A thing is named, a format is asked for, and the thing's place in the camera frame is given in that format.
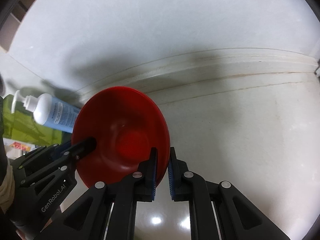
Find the left hand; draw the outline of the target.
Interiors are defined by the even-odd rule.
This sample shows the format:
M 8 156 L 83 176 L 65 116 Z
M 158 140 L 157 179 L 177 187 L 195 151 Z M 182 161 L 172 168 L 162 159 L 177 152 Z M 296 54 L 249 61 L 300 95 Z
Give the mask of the left hand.
M 15 180 L 13 168 L 10 165 L 9 159 L 7 159 L 6 175 L 0 186 L 0 205 L 1 210 L 6 213 L 9 207 L 12 205 L 15 196 Z

